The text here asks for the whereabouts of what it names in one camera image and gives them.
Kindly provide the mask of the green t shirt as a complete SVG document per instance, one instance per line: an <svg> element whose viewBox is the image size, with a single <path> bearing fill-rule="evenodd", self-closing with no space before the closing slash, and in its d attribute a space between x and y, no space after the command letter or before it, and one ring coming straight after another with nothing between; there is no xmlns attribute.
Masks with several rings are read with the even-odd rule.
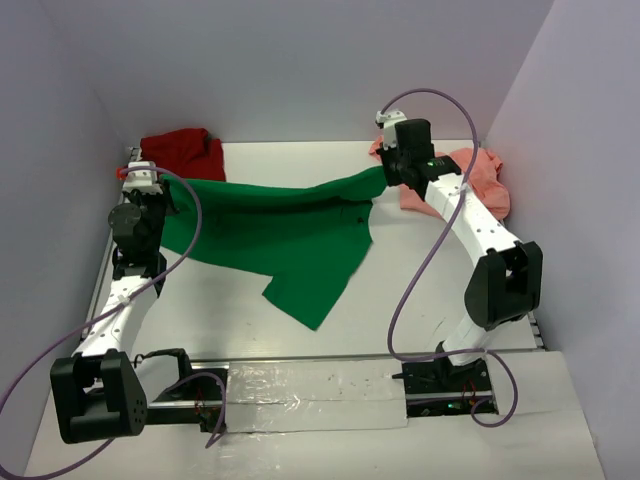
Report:
<svg viewBox="0 0 640 480"><path fill-rule="evenodd" d="M264 297L317 330L365 259L379 167L308 188L171 179L179 212L162 246L193 260L269 277Z"/></svg>

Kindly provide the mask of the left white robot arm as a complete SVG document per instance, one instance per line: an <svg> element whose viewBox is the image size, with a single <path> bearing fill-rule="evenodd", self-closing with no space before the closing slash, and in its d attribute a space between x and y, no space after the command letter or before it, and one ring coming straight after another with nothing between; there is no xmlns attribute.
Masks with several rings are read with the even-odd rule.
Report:
<svg viewBox="0 0 640 480"><path fill-rule="evenodd" d="M169 184L133 187L108 215L115 248L102 320L74 353L54 361L51 388L67 444L140 434L147 398L130 354L142 322L158 299L167 260L160 251L165 219L175 207Z"/></svg>

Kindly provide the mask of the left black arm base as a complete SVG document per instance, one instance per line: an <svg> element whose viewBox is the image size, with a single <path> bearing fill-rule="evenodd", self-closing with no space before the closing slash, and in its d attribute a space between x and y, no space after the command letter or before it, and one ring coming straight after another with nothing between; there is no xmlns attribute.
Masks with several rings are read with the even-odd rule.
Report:
<svg viewBox="0 0 640 480"><path fill-rule="evenodd" d="M225 432L223 408L229 364L198 361L181 348L137 354L134 371L147 401L147 426L196 425L202 433Z"/></svg>

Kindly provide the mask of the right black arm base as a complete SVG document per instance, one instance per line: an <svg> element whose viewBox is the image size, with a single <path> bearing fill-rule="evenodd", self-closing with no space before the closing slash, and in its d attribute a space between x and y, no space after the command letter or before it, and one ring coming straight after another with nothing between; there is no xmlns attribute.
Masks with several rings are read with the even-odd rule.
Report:
<svg viewBox="0 0 640 480"><path fill-rule="evenodd" d="M496 413L484 360L453 366L448 359L403 363L391 376L402 382L410 418Z"/></svg>

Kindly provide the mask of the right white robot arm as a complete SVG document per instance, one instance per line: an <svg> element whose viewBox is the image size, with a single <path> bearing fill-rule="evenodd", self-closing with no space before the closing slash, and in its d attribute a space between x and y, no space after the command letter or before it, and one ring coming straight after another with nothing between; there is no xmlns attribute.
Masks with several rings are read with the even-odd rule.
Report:
<svg viewBox="0 0 640 480"><path fill-rule="evenodd" d="M434 368L436 383L455 391L467 382L467 364L480 358L494 333L516 322L540 303L543 254L533 241L510 233L463 182L463 172L449 156L438 156L431 124L407 119L393 110L377 113L382 140L376 153L390 186L405 185L452 224L473 272L464 293L466 314L437 348L449 356Z"/></svg>

